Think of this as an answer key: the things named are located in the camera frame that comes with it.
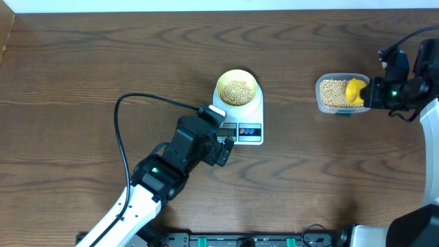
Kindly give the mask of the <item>yellow measuring scoop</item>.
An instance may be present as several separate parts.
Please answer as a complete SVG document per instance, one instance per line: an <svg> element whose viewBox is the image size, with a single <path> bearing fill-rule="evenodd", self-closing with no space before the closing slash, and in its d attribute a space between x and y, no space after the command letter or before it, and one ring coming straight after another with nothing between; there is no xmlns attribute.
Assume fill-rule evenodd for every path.
<svg viewBox="0 0 439 247"><path fill-rule="evenodd" d="M348 104L363 104L364 101L360 97L361 90L366 87L366 83L362 80L352 79L346 86L346 101Z"/></svg>

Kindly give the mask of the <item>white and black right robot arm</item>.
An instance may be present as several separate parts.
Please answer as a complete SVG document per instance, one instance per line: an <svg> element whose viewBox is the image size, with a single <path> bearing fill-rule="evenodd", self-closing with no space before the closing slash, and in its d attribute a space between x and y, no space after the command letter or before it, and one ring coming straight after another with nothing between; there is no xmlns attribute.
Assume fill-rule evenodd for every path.
<svg viewBox="0 0 439 247"><path fill-rule="evenodd" d="M438 40L421 42L414 67L406 54L393 45L379 52L384 77L369 82L350 80L349 103L388 111L399 117L411 110L409 122L420 120L425 138L426 179L421 208L395 219L388 227L354 226L350 246L437 246L438 245Z"/></svg>

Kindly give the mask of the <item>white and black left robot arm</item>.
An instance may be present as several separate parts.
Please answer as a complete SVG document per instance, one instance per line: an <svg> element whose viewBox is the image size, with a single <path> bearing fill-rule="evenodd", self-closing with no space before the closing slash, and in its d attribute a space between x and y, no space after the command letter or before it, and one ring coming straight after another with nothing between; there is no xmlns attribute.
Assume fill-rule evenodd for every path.
<svg viewBox="0 0 439 247"><path fill-rule="evenodd" d="M234 141L217 140L222 116L184 116L162 154L153 151L138 163L117 202L78 246L125 246L185 187L189 173L201 162L225 166Z"/></svg>

